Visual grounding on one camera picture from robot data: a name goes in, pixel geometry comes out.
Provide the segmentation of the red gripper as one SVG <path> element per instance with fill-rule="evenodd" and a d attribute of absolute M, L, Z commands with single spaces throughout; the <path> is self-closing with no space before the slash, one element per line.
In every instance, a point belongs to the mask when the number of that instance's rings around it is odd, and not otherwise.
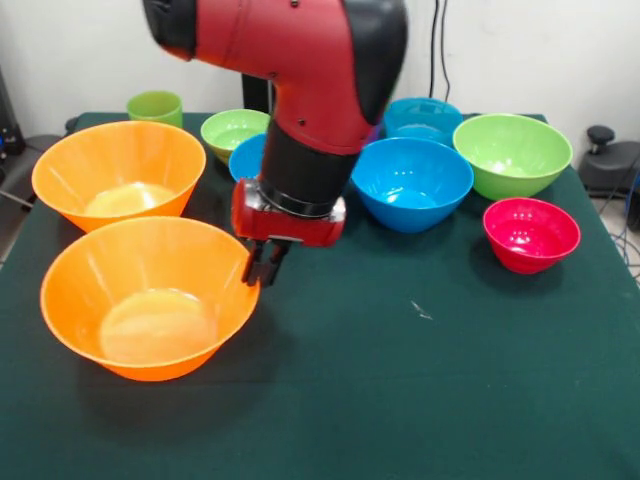
<path fill-rule="evenodd" d="M 242 281 L 254 286 L 260 280 L 262 287 L 270 287 L 275 282 L 288 254 L 288 244 L 269 243 L 270 253 L 262 259 L 262 241 L 288 240 L 307 247 L 331 247 L 342 235 L 345 222 L 343 197 L 338 198 L 327 216 L 300 217 L 271 205 L 261 194 L 257 180 L 241 179 L 233 190 L 231 224 L 238 237 L 258 240 L 251 241 Z"/>

